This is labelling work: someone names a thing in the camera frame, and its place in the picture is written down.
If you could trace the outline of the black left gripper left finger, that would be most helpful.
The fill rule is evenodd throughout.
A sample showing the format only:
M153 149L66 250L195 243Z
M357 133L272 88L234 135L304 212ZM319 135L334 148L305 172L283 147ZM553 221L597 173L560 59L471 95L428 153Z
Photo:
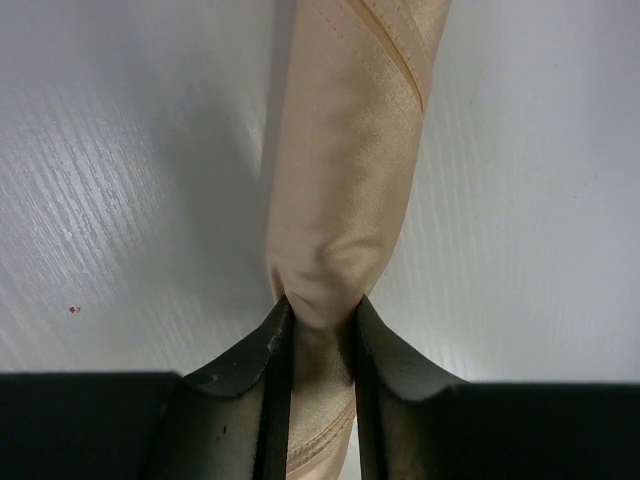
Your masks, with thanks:
M281 299L248 336L188 375L1 378L5 479L282 479L294 314Z

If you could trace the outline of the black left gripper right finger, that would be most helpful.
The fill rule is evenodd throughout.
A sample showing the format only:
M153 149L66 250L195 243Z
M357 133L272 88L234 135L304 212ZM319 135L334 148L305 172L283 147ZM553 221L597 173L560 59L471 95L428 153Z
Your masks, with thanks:
M635 383L467 382L394 333L368 299L354 320L365 479L635 479Z

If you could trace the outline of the peach cloth napkin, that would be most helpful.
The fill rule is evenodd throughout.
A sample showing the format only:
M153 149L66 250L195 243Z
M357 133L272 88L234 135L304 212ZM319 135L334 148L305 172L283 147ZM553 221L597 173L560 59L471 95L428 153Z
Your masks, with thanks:
M266 232L296 323L286 475L340 475L355 418L354 311L409 202L446 1L295 6Z

